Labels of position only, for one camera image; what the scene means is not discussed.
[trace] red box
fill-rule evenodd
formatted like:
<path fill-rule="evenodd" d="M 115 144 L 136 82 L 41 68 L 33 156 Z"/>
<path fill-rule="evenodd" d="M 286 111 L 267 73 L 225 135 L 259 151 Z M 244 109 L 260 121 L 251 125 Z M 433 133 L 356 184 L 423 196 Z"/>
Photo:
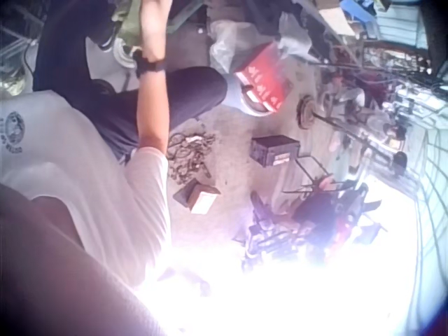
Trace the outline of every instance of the red box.
<path fill-rule="evenodd" d="M 292 84 L 284 76 L 276 43 L 258 47 L 234 73 L 251 88 L 246 91 L 247 96 L 268 111 L 277 112 L 291 92 Z"/>

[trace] black box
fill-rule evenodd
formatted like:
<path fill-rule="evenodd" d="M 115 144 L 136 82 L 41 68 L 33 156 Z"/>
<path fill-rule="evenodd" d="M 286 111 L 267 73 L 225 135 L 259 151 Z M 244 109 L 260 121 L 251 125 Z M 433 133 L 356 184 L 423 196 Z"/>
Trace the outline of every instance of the black box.
<path fill-rule="evenodd" d="M 250 156 L 263 167 L 276 166 L 294 160 L 300 142 L 284 135 L 252 138 Z"/>

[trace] dark pants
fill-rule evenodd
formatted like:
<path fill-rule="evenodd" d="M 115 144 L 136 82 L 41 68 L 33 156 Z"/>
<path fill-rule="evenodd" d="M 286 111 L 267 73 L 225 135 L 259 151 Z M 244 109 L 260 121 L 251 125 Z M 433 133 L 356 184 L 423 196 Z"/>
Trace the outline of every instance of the dark pants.
<path fill-rule="evenodd" d="M 53 90 L 92 121 L 117 158 L 138 145 L 137 95 L 129 91 L 102 94 L 90 78 L 85 38 L 107 22 L 107 0 L 52 0 L 39 43 L 34 91 Z M 220 104 L 225 79 L 200 66 L 167 74 L 170 129 Z"/>

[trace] t-shirt logo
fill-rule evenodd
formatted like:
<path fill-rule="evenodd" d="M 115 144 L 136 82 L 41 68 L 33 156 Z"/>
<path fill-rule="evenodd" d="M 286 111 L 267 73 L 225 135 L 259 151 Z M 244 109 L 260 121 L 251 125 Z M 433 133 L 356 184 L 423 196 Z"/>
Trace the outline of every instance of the t-shirt logo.
<path fill-rule="evenodd" d="M 13 154 L 21 153 L 18 144 L 25 135 L 25 122 L 17 112 L 11 112 L 6 119 L 0 117 L 0 140 L 3 146 Z"/>

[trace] hand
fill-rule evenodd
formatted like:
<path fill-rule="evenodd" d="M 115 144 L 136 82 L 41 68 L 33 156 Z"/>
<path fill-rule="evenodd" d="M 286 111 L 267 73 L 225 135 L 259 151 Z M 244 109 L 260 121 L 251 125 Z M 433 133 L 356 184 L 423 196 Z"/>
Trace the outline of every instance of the hand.
<path fill-rule="evenodd" d="M 140 24 L 143 56 L 150 62 L 165 58 L 168 14 L 172 0 L 141 0 Z"/>

